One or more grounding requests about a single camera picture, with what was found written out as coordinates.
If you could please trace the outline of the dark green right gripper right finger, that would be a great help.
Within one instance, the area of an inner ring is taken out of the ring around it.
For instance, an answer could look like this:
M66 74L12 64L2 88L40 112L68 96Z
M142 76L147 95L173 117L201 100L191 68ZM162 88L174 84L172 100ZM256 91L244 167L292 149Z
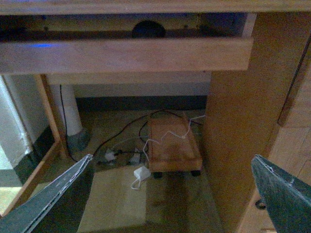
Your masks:
M278 233L311 231L311 186L261 155L251 169L259 195Z

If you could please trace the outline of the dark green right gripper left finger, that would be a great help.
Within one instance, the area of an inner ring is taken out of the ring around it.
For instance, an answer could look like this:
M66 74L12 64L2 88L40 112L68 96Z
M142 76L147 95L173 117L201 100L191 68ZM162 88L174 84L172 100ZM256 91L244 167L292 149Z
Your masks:
M88 154L0 221L2 233L75 233L93 182Z

